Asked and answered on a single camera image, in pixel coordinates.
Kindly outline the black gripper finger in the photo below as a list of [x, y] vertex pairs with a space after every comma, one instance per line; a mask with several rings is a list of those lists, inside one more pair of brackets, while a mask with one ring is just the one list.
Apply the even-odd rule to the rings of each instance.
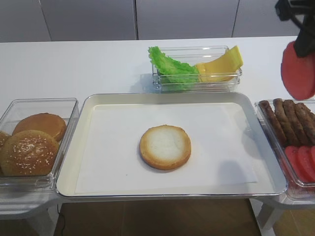
[[294, 43], [294, 49], [298, 57], [305, 58], [315, 53], [315, 17], [304, 16], [300, 32]]

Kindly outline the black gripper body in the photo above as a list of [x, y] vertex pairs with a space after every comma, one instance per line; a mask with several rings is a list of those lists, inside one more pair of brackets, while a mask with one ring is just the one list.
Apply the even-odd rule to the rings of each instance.
[[278, 0], [275, 4], [276, 15], [281, 21], [293, 20], [297, 15], [314, 16], [314, 0]]

